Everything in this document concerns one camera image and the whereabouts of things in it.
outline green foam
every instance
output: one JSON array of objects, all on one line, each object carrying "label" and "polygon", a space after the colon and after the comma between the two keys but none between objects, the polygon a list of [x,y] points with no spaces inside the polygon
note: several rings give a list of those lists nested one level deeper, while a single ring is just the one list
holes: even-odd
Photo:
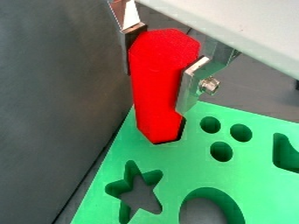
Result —
[{"label": "green foam", "polygon": [[204,102],[185,119],[181,140],[152,145],[130,110],[72,224],[128,222],[116,196],[138,172],[157,183],[162,211],[138,209],[129,224],[178,224],[182,202],[196,197],[216,202],[228,223],[299,222],[299,124]]}]

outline gray wall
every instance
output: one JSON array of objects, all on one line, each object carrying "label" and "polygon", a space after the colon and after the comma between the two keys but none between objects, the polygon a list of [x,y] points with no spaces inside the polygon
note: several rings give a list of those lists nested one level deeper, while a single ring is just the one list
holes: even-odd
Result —
[{"label": "gray wall", "polygon": [[101,2],[0,1],[0,223],[53,221],[126,115]]}]

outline red block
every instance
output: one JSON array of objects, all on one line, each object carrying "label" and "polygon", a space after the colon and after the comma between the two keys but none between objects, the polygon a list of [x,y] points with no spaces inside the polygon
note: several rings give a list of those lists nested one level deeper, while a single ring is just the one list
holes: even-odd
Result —
[{"label": "red block", "polygon": [[174,103],[182,69],[200,43],[174,29],[146,31],[128,51],[136,127],[153,144],[177,139],[182,117]]}]

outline screw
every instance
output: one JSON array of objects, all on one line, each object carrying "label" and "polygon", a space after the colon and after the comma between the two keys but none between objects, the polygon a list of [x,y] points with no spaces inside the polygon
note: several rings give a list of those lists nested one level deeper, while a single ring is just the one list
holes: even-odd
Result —
[{"label": "screw", "polygon": [[220,87],[220,82],[210,76],[198,83],[198,90],[201,93],[214,95]]}]

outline star-shaped hole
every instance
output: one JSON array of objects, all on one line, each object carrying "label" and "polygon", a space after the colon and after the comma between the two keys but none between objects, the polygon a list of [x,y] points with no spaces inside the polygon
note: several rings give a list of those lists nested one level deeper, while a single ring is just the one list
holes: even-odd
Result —
[{"label": "star-shaped hole", "polygon": [[126,224],[138,208],[152,214],[162,211],[161,204],[154,196],[153,189],[162,178],[158,170],[141,173],[136,163],[125,163],[124,179],[106,185],[106,194],[120,199],[118,222]]}]

